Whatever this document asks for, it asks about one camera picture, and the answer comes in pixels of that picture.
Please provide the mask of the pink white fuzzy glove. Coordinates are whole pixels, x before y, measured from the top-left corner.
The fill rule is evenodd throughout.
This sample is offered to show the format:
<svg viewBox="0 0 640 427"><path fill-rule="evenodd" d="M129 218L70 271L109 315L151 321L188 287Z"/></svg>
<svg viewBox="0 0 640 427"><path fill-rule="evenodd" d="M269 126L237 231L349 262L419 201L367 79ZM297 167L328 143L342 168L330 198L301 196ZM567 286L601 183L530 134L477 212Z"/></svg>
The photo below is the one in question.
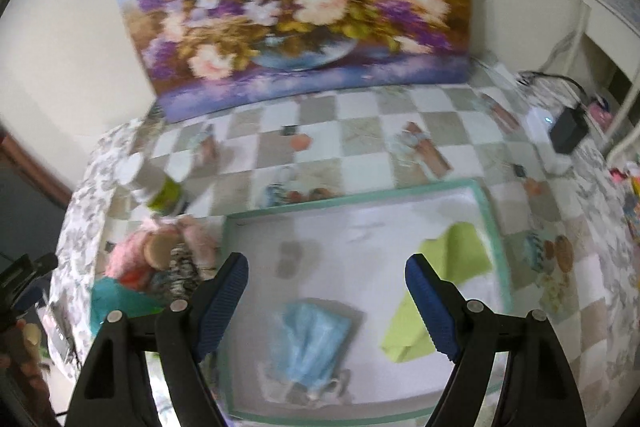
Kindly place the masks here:
<svg viewBox="0 0 640 427"><path fill-rule="evenodd" d="M104 275L132 291L144 291L154 274L144 257L150 238L149 231L140 230L117 243L108 257Z"/></svg>

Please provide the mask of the green microfiber cloth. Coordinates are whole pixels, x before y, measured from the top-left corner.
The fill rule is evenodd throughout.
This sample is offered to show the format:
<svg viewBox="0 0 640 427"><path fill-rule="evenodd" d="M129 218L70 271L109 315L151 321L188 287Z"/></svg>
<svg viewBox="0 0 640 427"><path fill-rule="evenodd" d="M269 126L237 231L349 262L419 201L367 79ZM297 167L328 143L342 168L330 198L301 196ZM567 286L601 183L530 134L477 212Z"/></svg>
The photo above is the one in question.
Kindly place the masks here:
<svg viewBox="0 0 640 427"><path fill-rule="evenodd" d="M384 355L405 363L438 351L457 360L462 347L457 338L463 306L459 285L490 271L485 246L469 222L457 222L436 239L425 239L406 263L408 293L381 343Z"/></svg>

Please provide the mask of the blue face mask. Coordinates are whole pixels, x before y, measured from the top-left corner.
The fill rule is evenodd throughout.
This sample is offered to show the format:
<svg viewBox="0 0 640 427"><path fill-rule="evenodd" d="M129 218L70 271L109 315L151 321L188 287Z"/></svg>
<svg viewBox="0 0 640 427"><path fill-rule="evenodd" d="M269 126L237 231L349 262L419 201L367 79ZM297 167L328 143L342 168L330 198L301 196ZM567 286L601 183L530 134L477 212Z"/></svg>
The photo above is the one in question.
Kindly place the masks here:
<svg viewBox="0 0 640 427"><path fill-rule="evenodd" d="M349 371L341 358L352 320L312 303L287 303L273 320L269 359L257 365L264 399L294 410L342 404Z"/></svg>

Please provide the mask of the leopard print scrunchie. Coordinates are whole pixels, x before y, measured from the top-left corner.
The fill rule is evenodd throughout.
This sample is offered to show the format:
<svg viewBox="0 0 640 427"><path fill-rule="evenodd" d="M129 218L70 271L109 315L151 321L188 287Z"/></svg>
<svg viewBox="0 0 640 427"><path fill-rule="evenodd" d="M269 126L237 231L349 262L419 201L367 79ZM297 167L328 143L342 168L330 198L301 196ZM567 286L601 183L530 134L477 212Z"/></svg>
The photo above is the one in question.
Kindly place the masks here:
<svg viewBox="0 0 640 427"><path fill-rule="evenodd" d="M171 249L169 268L158 273L158 280L160 293L166 300L192 298L203 279L193 253L186 243L180 243Z"/></svg>

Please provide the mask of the pink floral scrunchie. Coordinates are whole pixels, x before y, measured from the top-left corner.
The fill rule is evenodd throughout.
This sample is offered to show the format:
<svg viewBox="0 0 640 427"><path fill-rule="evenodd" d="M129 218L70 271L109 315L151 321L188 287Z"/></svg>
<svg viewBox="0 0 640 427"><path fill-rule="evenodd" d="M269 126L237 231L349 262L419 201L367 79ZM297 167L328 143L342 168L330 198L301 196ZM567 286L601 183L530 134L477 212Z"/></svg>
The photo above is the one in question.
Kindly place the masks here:
<svg viewBox="0 0 640 427"><path fill-rule="evenodd" d="M191 251L195 264L201 269L216 268L217 243L203 225L190 215L179 216L175 221L176 227Z"/></svg>

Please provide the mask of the teal plastic case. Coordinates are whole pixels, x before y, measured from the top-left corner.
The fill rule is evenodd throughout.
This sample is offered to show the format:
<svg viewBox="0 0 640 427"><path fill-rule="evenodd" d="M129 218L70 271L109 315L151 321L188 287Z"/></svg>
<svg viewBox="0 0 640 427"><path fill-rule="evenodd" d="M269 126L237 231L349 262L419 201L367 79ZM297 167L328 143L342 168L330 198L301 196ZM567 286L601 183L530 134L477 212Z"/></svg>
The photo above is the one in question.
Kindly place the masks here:
<svg viewBox="0 0 640 427"><path fill-rule="evenodd" d="M107 315L114 310L122 311L127 317L144 317L160 312L163 307L163 303L152 296L122 286L118 280L111 277L102 277L91 289L91 334L93 337L98 335Z"/></svg>

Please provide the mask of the checkered patterned tablecloth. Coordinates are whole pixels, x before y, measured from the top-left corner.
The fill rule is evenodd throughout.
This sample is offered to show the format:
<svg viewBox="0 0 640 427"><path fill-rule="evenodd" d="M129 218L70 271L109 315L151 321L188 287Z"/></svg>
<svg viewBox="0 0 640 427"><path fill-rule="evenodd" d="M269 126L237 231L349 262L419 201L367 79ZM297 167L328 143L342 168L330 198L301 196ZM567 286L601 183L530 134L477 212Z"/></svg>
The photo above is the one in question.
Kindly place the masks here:
<svg viewBox="0 0 640 427"><path fill-rule="evenodd" d="M224 216L257 206L262 190L290 176L297 190L336 195L417 186L422 162L397 135L420 126L450 165L454 179L480 182L494 205L509 262L514 300L541 305L559 329L593 426L620 419L639 388L638 251L624 219L626 188L613 180L591 140L575 150L570 169L544 167L548 145L526 129L506 131L486 98L523 117L558 107L559 83L533 89L477 69L461 86L374 87L282 98L167 124L158 114L104 133L89 156L58 239L47 309L48 348L75 378L91 341L90 291L108 244L144 219L115 181L118 162L136 152L170 173L189 160L198 134L213 127L216 167L190 179L192 215L217 231Z"/></svg>

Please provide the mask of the white green pill bottle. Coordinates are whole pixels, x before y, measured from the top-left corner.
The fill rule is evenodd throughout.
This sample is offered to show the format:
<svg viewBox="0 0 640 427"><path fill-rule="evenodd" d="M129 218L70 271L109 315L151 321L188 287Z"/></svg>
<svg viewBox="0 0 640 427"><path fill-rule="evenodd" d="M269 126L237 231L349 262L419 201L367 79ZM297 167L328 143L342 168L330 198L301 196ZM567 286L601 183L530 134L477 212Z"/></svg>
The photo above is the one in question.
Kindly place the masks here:
<svg viewBox="0 0 640 427"><path fill-rule="evenodd" d="M116 180L140 205L161 216L177 216L186 208L182 186L142 153L134 153L119 163Z"/></svg>

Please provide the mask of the teal rimmed white tray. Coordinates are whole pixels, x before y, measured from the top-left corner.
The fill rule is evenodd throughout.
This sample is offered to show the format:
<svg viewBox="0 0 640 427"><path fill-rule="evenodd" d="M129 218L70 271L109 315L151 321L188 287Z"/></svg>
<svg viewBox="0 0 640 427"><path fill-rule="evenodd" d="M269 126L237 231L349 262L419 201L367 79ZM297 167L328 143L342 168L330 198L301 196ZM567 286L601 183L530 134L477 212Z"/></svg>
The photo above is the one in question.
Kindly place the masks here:
<svg viewBox="0 0 640 427"><path fill-rule="evenodd" d="M395 191L259 209L224 222L222 250L240 253L248 283L218 355L220 391L230 415L279 426L395 424L432 413L452 365L440 353L393 363L381 343L407 287L405 264L425 239L473 225L490 270L461 292L497 311L512 308L497 223L480 184L439 182ZM349 399L315 410L268 401L259 371L269 359L273 322L288 303L309 300L350 317L344 353Z"/></svg>

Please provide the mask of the colourful toy pile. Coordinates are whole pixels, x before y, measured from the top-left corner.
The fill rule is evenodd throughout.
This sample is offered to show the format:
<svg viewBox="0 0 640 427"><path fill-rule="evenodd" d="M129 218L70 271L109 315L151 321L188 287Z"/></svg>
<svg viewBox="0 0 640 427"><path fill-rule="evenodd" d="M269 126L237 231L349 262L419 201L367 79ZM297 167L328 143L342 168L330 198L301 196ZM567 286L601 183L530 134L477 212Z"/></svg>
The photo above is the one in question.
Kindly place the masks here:
<svg viewBox="0 0 640 427"><path fill-rule="evenodd" d="M616 185L623 187L624 205L623 213L634 243L640 239L640 191L639 191L639 164L629 161L623 169L613 168L612 180Z"/></svg>

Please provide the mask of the black power adapter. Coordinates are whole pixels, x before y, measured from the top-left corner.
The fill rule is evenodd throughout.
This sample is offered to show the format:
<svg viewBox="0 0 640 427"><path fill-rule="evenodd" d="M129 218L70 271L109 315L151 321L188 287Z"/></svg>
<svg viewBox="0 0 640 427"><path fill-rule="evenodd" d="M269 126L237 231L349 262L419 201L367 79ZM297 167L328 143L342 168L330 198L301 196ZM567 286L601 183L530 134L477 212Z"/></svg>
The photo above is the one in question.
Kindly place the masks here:
<svg viewBox="0 0 640 427"><path fill-rule="evenodd" d="M589 133L585 107L565 107L549 131L553 150L557 154L570 155Z"/></svg>

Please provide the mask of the white power strip box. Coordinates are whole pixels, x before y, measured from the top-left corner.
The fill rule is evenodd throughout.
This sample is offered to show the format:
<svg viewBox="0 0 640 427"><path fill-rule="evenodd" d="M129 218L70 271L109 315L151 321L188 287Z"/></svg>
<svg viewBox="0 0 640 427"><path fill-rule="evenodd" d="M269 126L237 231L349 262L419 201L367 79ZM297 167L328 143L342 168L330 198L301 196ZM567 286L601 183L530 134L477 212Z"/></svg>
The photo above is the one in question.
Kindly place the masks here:
<svg viewBox="0 0 640 427"><path fill-rule="evenodd" d="M552 124L551 113L541 107L531 107L521 118L521 127L533 143L544 172L550 176L564 176L572 167L572 160L568 155L555 152L550 139Z"/></svg>

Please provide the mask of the floral canvas painting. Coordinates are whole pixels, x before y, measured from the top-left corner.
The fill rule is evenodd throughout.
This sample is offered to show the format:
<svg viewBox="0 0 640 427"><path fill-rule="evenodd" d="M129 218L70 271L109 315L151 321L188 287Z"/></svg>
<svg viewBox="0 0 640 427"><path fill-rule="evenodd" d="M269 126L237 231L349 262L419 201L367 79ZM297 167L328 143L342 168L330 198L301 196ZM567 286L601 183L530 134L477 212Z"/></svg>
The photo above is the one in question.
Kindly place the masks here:
<svg viewBox="0 0 640 427"><path fill-rule="evenodd" d="M471 0L117 0L170 122L287 96L462 83Z"/></svg>

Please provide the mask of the white shelf unit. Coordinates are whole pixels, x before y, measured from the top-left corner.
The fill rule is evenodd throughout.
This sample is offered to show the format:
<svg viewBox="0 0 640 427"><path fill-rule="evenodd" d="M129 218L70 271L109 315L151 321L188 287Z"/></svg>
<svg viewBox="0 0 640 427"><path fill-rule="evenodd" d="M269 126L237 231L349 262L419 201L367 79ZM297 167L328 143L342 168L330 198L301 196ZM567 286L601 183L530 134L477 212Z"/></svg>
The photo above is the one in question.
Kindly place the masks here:
<svg viewBox="0 0 640 427"><path fill-rule="evenodd" d="M630 89L610 127L605 132L599 132L600 151L606 152L606 165L614 167L639 140L639 125L636 124L625 138L614 142L615 133L620 130L631 107L639 98L639 31L627 17L603 0L582 0L578 21L561 69L562 76L567 76L570 72L584 37L598 46L630 81Z"/></svg>

